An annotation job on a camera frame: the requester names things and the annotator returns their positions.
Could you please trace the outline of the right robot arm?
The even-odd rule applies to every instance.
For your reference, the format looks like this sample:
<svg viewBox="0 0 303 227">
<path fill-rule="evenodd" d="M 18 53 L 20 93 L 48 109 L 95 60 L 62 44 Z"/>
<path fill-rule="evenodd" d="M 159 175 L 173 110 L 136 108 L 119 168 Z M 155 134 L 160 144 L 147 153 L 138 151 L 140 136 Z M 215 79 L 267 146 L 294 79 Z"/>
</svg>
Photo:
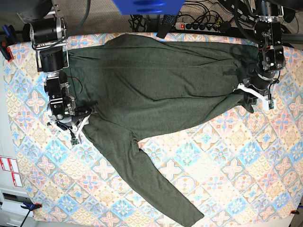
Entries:
<svg viewBox="0 0 303 227">
<path fill-rule="evenodd" d="M 69 91 L 71 85 L 68 76 L 63 72 L 69 67 L 66 23 L 51 0 L 28 0 L 26 5 L 29 9 L 18 15 L 29 24 L 29 38 L 36 52 L 37 70 L 46 74 L 44 89 L 49 97 L 49 123 L 68 131 L 71 144 L 75 146 L 81 143 L 80 133 L 89 123 L 93 110 L 87 106 L 76 106 L 76 98 Z"/>
</svg>

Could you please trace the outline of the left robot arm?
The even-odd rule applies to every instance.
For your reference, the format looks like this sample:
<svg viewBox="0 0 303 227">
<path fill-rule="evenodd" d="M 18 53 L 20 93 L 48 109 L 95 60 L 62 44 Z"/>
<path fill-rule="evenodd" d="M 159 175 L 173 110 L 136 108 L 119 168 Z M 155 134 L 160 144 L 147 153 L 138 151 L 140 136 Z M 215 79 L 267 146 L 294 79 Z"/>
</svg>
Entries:
<svg viewBox="0 0 303 227">
<path fill-rule="evenodd" d="M 247 94 L 247 103 L 253 104 L 259 99 L 262 109 L 270 111 L 277 107 L 276 100 L 271 95 L 271 87 L 279 83 L 279 77 L 275 78 L 275 74 L 279 74 L 285 67 L 279 21 L 283 16 L 283 7 L 266 0 L 256 0 L 256 9 L 253 10 L 248 0 L 244 2 L 249 14 L 258 17 L 253 30 L 254 37 L 251 37 L 238 21 L 238 0 L 234 1 L 234 20 L 244 37 L 258 45 L 258 62 L 246 67 L 248 77 L 239 83 L 236 89 Z"/>
</svg>

